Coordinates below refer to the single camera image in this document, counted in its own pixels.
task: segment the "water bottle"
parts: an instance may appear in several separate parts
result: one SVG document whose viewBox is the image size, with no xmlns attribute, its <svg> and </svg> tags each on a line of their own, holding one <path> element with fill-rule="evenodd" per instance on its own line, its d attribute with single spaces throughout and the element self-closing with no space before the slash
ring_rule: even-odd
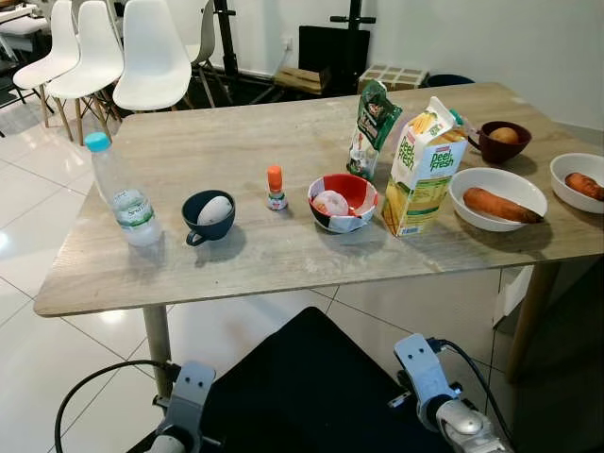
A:
<svg viewBox="0 0 604 453">
<path fill-rule="evenodd" d="M 153 207 L 129 177 L 126 165 L 111 149 L 107 135 L 94 132 L 84 143 L 92 151 L 96 187 L 113 211 L 126 240 L 137 247 L 156 242 L 161 236 L 161 227 Z"/>
</svg>

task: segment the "white tile floor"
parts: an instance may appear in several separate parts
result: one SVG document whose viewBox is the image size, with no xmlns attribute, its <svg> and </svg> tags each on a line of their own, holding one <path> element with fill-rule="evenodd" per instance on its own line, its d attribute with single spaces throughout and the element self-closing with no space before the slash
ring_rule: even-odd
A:
<svg viewBox="0 0 604 453">
<path fill-rule="evenodd" d="M 39 101 L 27 101 L 0 110 L 0 129 L 8 135 L 0 139 L 0 449 L 46 453 L 54 451 L 60 400 L 76 382 L 149 353 L 138 310 L 65 319 L 43 319 L 32 310 L 92 172 L 87 152 L 65 139 L 58 116 L 46 129 Z M 71 105 L 67 116 L 74 118 Z M 85 133 L 99 129 L 88 114 Z M 511 421 L 512 389 L 502 373 L 510 338 L 491 329 L 499 278 L 498 271 L 483 271 L 179 305 L 169 312 L 173 358 L 204 361 L 220 376 L 313 305 L 392 376 L 399 369 L 394 343 L 411 332 L 459 343 L 493 383 Z M 441 360 L 449 379 L 484 410 L 485 394 L 466 364 L 449 352 Z M 125 369 L 86 386 L 63 422 L 65 451 L 115 452 L 136 444 L 160 419 L 150 405 L 151 376 L 150 370 Z"/>
</svg>

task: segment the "white egg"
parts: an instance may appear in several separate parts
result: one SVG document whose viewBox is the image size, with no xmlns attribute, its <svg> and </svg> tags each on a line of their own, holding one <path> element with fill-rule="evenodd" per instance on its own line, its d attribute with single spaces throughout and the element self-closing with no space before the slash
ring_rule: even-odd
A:
<svg viewBox="0 0 604 453">
<path fill-rule="evenodd" d="M 197 217 L 198 225 L 211 225 L 225 220 L 233 209 L 228 198 L 222 195 L 214 196 Z"/>
<path fill-rule="evenodd" d="M 335 191 L 322 191 L 314 197 L 312 204 L 326 215 L 348 215 L 346 199 Z"/>
</svg>

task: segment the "black cable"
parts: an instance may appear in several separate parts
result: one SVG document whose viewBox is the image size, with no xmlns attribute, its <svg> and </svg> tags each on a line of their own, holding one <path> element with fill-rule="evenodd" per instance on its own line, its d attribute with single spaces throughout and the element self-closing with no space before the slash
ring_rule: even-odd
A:
<svg viewBox="0 0 604 453">
<path fill-rule="evenodd" d="M 57 418 L 55 419 L 55 449 L 57 453 L 63 453 L 63 445 L 60 441 L 60 423 L 63 418 L 63 413 L 65 412 L 65 408 L 67 404 L 72 399 L 74 394 L 81 389 L 84 385 L 86 385 L 91 380 L 98 378 L 101 375 L 108 373 L 109 371 L 117 370 L 119 368 L 124 368 L 126 366 L 134 366 L 134 365 L 152 365 L 156 368 L 159 368 L 165 371 L 168 375 L 168 378 L 172 381 L 176 380 L 178 373 L 180 372 L 180 366 L 173 363 L 166 363 L 161 361 L 149 361 L 145 359 L 141 359 L 139 361 L 122 361 L 120 363 L 115 363 L 111 366 L 103 368 L 102 370 L 98 370 L 91 375 L 84 377 L 80 380 L 75 387 L 69 391 L 69 393 L 63 398 L 63 402 L 60 403 L 59 412 L 57 412 Z"/>
<path fill-rule="evenodd" d="M 457 352 L 465 361 L 467 361 L 468 365 L 470 365 L 470 368 L 472 368 L 472 371 L 474 371 L 474 374 L 478 378 L 478 382 L 480 382 L 480 385 L 484 389 L 484 392 L 487 394 L 487 398 L 489 399 L 489 402 L 491 403 L 491 406 L 493 407 L 493 411 L 495 412 L 495 416 L 497 417 L 497 420 L 499 421 L 499 425 L 501 426 L 503 433 L 505 434 L 506 438 L 508 439 L 508 442 L 510 443 L 510 447 L 515 451 L 516 447 L 514 446 L 514 442 L 512 440 L 512 434 L 510 433 L 510 430 L 508 429 L 508 425 L 506 424 L 506 421 L 503 418 L 501 411 L 499 410 L 499 406 L 497 405 L 497 402 L 495 401 L 495 397 L 493 396 L 493 393 L 491 392 L 491 389 L 489 388 L 489 384 L 487 384 L 487 381 L 484 379 L 484 376 L 482 375 L 482 373 L 480 372 L 480 370 L 478 369 L 478 367 L 476 366 L 474 361 L 470 358 L 470 356 L 468 356 L 465 353 L 465 351 L 463 349 L 461 349 L 455 343 L 450 342 L 449 340 L 446 340 L 446 339 L 435 340 L 433 338 L 429 338 L 429 339 L 427 339 L 427 341 L 428 341 L 428 344 L 430 345 L 430 347 L 434 350 L 434 352 L 440 352 L 442 350 L 443 346 L 449 346 L 451 349 L 455 350 L 455 352 Z"/>
</svg>

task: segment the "dark red bowl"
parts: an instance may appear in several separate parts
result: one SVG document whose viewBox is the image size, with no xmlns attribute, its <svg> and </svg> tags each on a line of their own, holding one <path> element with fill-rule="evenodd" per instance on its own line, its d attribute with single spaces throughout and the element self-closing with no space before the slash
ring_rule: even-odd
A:
<svg viewBox="0 0 604 453">
<path fill-rule="evenodd" d="M 489 137 L 489 134 L 500 127 L 509 127 L 518 134 L 518 143 L 503 143 Z M 503 163 L 517 156 L 529 144 L 532 136 L 520 125 L 507 121 L 492 121 L 482 125 L 478 131 L 478 143 L 468 137 L 469 142 L 482 154 L 482 158 L 490 163 Z"/>
</svg>

